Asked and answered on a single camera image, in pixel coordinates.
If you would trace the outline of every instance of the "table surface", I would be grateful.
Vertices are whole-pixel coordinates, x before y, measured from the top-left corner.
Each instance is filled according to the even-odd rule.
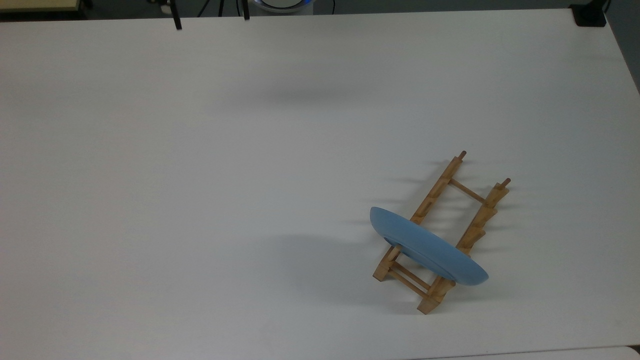
[[[640,338],[640,97],[569,10],[0,24],[0,358],[415,359]],[[489,273],[372,273],[449,160]],[[452,243],[451,188],[424,225]]]

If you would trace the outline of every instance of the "floor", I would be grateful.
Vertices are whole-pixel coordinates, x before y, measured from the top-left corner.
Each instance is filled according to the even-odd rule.
[[[177,0],[181,17],[195,17],[206,0]],[[506,10],[533,8],[567,8],[585,0],[335,0],[336,14],[389,12],[443,12],[460,10]],[[157,4],[145,0],[93,0],[86,10],[89,19],[141,19],[170,17]],[[210,0],[203,17],[218,15],[220,0]],[[332,0],[316,0],[315,14],[331,14]],[[234,0],[227,0],[223,16],[237,16]],[[612,0],[607,18],[627,61],[636,87],[640,91],[640,1]]]

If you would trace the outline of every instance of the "black cable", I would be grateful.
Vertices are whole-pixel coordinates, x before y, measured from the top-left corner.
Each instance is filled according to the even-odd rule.
[[[242,11],[244,12],[244,20],[249,20],[249,1],[242,0]]]
[[[173,15],[173,22],[175,23],[176,30],[182,30],[182,23],[180,22],[180,15],[178,15],[178,7],[175,5],[176,0],[171,0],[169,8],[171,8],[171,15]]]
[[[222,17],[222,10],[225,8],[225,0],[220,0],[220,6],[218,7],[218,17]]]
[[[202,9],[200,9],[200,12],[198,13],[198,16],[196,17],[200,17],[200,15],[202,15],[202,13],[204,13],[204,10],[207,8],[207,5],[209,4],[210,0],[206,0],[204,3],[204,6],[202,6]]]

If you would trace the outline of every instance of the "black object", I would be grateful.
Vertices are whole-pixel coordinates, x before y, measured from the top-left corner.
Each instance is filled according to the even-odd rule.
[[[225,0],[220,0],[220,6],[218,7],[218,17],[222,17],[222,10],[224,8],[225,8]]]
[[[178,8],[175,5],[175,0],[171,0],[169,3],[171,8],[171,15],[173,15],[173,22],[175,23],[176,30],[182,30],[182,23],[180,21],[180,15],[178,15]]]
[[[607,24],[607,19],[605,19],[602,11],[602,7],[606,2],[607,0],[592,0],[587,5],[569,5],[569,9],[573,12],[575,24],[589,28],[603,28]]]
[[[202,15],[202,13],[204,12],[204,10],[207,8],[207,5],[209,4],[209,0],[206,0],[204,5],[202,5],[202,9],[200,9],[200,12],[198,13],[198,16],[196,17],[200,17]]]
[[[242,0],[242,11],[244,12],[244,19],[249,20],[249,1]]]

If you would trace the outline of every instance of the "plate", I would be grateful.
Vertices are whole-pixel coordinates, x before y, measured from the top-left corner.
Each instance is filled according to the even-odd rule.
[[[462,285],[478,285],[489,278],[470,257],[436,234],[391,211],[371,208],[371,225],[389,244],[434,273]]]

